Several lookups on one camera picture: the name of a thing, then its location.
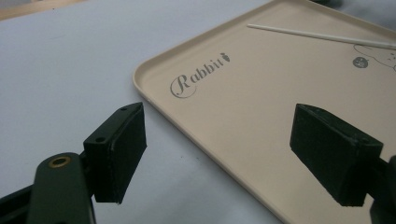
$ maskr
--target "table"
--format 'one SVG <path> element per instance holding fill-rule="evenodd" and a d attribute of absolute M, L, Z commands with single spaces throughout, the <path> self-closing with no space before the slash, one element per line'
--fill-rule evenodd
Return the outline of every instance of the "table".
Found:
<path fill-rule="evenodd" d="M 280 223 L 132 84 L 145 60 L 266 2 L 90 0 L 0 21 L 0 197 L 143 101 L 148 148 L 122 205 L 93 204 L 98 223 Z M 394 1 L 331 6 L 396 30 Z"/>

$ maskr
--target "tray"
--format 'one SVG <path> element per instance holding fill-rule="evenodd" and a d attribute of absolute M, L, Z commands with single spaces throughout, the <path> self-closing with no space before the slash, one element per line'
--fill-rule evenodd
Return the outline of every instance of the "tray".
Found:
<path fill-rule="evenodd" d="M 394 42 L 385 28 L 304 0 L 277 0 L 145 63 L 139 92 L 285 223 L 371 223 L 342 207 L 290 149 L 297 103 L 324 108 L 396 154 L 395 50 L 247 28 L 249 23 Z"/>

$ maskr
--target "rabbit illustration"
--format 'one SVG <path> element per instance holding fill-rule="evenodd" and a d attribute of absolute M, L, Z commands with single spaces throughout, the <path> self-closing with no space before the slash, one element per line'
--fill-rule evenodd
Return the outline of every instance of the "rabbit illustration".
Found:
<path fill-rule="evenodd" d="M 396 50 L 394 49 L 378 49 L 367 47 L 363 45 L 355 45 L 353 47 L 357 52 L 364 54 L 370 58 L 375 59 L 377 62 L 393 68 L 396 72 Z"/>

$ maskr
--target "brass insert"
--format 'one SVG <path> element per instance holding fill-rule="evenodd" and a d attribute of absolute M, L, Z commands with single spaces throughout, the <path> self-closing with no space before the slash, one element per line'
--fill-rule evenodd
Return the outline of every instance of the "brass insert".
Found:
<path fill-rule="evenodd" d="M 49 162 L 49 167 L 50 168 L 63 167 L 68 163 L 70 163 L 70 161 L 71 161 L 70 157 L 66 157 L 66 156 L 58 157 Z"/>

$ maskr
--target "wooden stick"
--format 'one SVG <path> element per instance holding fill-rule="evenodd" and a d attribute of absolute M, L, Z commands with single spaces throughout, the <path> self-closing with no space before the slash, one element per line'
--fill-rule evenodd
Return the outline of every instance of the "wooden stick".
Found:
<path fill-rule="evenodd" d="M 362 39 L 349 38 L 349 37 L 337 36 L 337 35 L 322 35 L 322 34 L 315 34 L 315 33 L 309 33 L 309 32 L 304 32 L 304 31 L 289 30 L 289 29 L 282 29 L 282 28 L 276 28 L 276 27 L 270 27 L 270 26 L 261 26 L 261 25 L 255 25 L 255 24 L 248 24 L 247 27 L 254 28 L 254 29 L 260 29 L 260 30 L 266 30 L 266 31 L 279 32 L 279 33 L 288 34 L 288 35 L 301 35 L 301 36 L 307 36 L 307 37 L 312 37 L 312 38 L 317 38 L 317 39 L 325 39 L 325 40 L 343 42 L 343 43 L 348 43 L 348 44 L 364 45 L 364 46 L 381 48 L 381 49 L 396 49 L 396 45 L 392 44 L 392 43 L 384 43 L 384 42 L 377 42 L 377 41 L 371 41 L 371 40 L 362 40 Z"/>

